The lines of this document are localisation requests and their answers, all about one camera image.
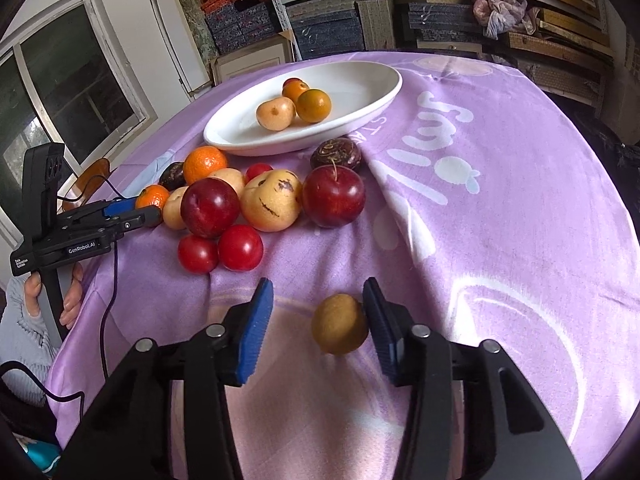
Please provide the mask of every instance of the window frame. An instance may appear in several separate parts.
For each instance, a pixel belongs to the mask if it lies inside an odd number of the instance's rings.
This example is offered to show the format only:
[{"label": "window frame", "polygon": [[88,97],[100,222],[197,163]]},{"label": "window frame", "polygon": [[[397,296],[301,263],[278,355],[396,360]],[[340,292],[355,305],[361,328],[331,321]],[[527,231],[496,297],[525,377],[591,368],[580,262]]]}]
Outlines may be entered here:
[{"label": "window frame", "polygon": [[[84,6],[102,54],[105,60],[107,60],[111,73],[113,73],[114,78],[133,110],[131,118],[111,132],[82,163],[79,163],[75,156],[69,151],[66,143],[49,117],[49,113],[46,111],[33,84],[20,46],[43,27],[79,6]],[[71,167],[73,174],[60,189],[60,193],[62,194],[66,194],[78,176],[99,158],[107,158],[112,162],[112,153],[122,144],[123,139],[126,137],[131,139],[136,137],[158,118],[151,102],[149,102],[142,89],[142,85],[140,85],[138,78],[131,68],[129,60],[116,36],[113,25],[111,25],[102,0],[59,0],[42,10],[14,30],[4,38],[4,40],[0,41],[0,64],[10,59],[11,56],[14,57],[18,65],[18,72],[20,73],[20,78],[22,79],[27,96],[36,110],[36,115],[45,133],[53,142],[62,142],[65,144],[65,160]],[[0,235],[2,235],[12,248],[17,247],[22,239],[20,231],[11,222],[2,208],[0,208]]]}]

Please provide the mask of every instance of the human hand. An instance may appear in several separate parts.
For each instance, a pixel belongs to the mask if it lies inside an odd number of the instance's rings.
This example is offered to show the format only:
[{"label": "human hand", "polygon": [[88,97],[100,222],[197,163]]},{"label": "human hand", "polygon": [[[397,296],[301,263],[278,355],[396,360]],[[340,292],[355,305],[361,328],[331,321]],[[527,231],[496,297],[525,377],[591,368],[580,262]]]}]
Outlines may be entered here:
[{"label": "human hand", "polygon": [[[65,295],[64,310],[60,315],[60,324],[66,326],[68,329],[76,323],[78,314],[80,313],[80,306],[82,304],[82,276],[84,270],[80,263],[74,265],[73,278],[71,280],[71,286]],[[40,280],[40,273],[34,272],[24,282],[24,304],[27,308],[27,312],[31,317],[37,317],[40,315],[40,306],[38,305],[38,295],[42,290],[42,281]]]}]

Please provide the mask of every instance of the black cable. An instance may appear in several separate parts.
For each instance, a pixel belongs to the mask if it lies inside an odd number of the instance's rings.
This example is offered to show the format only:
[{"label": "black cable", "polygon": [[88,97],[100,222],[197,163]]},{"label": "black cable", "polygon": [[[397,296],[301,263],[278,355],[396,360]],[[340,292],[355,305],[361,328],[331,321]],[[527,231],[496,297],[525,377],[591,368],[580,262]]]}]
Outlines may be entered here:
[{"label": "black cable", "polygon": [[57,199],[58,199],[58,200],[63,200],[64,202],[78,202],[78,201],[79,201],[79,200],[84,196],[84,194],[85,194],[85,192],[86,192],[87,188],[89,187],[89,183],[90,183],[94,178],[101,178],[103,181],[105,181],[105,182],[108,184],[108,186],[109,186],[111,189],[113,189],[113,192],[118,196],[118,198],[121,198],[121,199],[123,199],[123,200],[124,200],[124,199],[126,199],[126,197],[122,196],[122,195],[118,192],[118,190],[117,190],[117,189],[115,189],[115,188],[113,187],[113,184],[112,184],[111,182],[109,182],[108,177],[106,177],[106,176],[104,176],[104,175],[100,175],[100,174],[98,174],[98,175],[94,175],[94,176],[92,176],[89,180],[87,180],[87,181],[86,181],[86,184],[84,185],[84,189],[82,190],[82,193],[80,194],[80,196],[79,196],[78,198],[65,198],[65,197],[63,197],[63,196],[59,196],[59,197],[57,197]]},{"label": "black cable", "polygon": [[100,362],[102,364],[102,374],[104,375],[104,380],[106,381],[109,378],[109,372],[107,370],[107,357],[104,352],[104,327],[107,324],[107,318],[109,317],[109,313],[111,312],[111,307],[116,301],[116,294],[118,293],[118,242],[114,241],[113,243],[113,292],[111,293],[111,301],[107,305],[107,308],[104,309],[104,314],[102,314],[102,320],[100,321]]},{"label": "black cable", "polygon": [[27,374],[27,376],[31,379],[31,381],[33,381],[36,384],[36,386],[39,387],[39,389],[43,391],[47,397],[49,397],[49,399],[53,399],[56,402],[71,402],[72,400],[80,399],[79,420],[82,420],[82,414],[84,413],[84,392],[76,392],[74,394],[71,394],[65,397],[59,397],[55,394],[52,394],[49,390],[47,390],[44,387],[44,384],[42,384],[38,380],[38,378],[33,374],[31,370],[29,370],[24,364],[19,363],[18,361],[7,361],[5,363],[2,363],[0,365],[0,379],[5,373],[11,370],[20,370],[21,372]]}]

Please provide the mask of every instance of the person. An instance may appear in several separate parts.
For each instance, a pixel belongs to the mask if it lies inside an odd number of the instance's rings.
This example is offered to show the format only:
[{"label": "person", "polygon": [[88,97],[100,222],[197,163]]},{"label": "person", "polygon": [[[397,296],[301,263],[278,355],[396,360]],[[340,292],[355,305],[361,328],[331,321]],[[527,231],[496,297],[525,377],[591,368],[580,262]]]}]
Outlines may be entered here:
[{"label": "person", "polygon": [[[82,305],[82,275],[82,265],[76,263],[60,316],[60,323],[69,329],[76,323]],[[51,347],[38,305],[41,290],[42,282],[37,272],[9,280],[6,307],[0,320],[0,363],[21,362],[44,384],[57,351]],[[43,391],[20,370],[5,373],[2,380],[20,400],[33,406],[43,406],[46,402]]]}]

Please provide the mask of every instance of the dark purple fruit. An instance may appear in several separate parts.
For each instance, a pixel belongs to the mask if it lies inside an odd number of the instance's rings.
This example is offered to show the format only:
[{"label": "dark purple fruit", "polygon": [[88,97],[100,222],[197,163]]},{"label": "dark purple fruit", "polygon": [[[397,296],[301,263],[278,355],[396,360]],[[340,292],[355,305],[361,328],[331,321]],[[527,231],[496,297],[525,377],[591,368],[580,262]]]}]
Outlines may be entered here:
[{"label": "dark purple fruit", "polygon": [[186,186],[187,183],[184,179],[184,173],[182,172],[182,162],[172,162],[160,175],[158,184],[167,188],[169,191],[175,191],[179,187]]},{"label": "dark purple fruit", "polygon": [[311,167],[343,166],[353,171],[360,169],[362,152],[358,145],[346,137],[326,140],[311,155]]}]

